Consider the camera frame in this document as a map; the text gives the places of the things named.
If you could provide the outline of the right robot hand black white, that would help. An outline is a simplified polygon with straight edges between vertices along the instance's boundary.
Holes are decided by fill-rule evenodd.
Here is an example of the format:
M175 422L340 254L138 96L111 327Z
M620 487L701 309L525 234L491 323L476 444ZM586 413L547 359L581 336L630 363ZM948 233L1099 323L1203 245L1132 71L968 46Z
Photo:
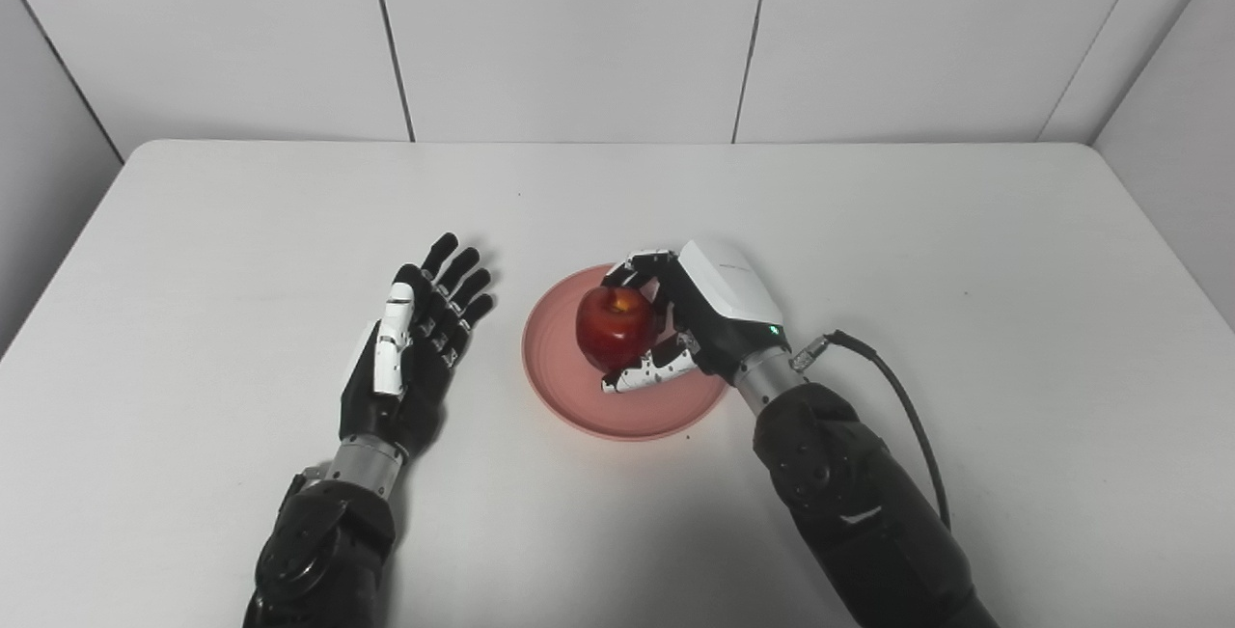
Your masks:
M600 381L605 394L630 394L693 369L737 386L758 357L788 354L781 307L746 255L727 242L693 238L680 250L635 250L600 285L636 292L655 285L655 320L673 324L669 338L608 369Z

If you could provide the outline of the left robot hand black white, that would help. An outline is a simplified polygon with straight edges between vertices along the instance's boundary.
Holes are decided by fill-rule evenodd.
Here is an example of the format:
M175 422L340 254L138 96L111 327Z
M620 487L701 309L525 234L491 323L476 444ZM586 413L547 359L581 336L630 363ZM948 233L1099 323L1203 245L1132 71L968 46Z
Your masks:
M445 426L445 399L477 324L495 301L480 250L446 232L396 271L341 396L341 442L362 436L414 460Z

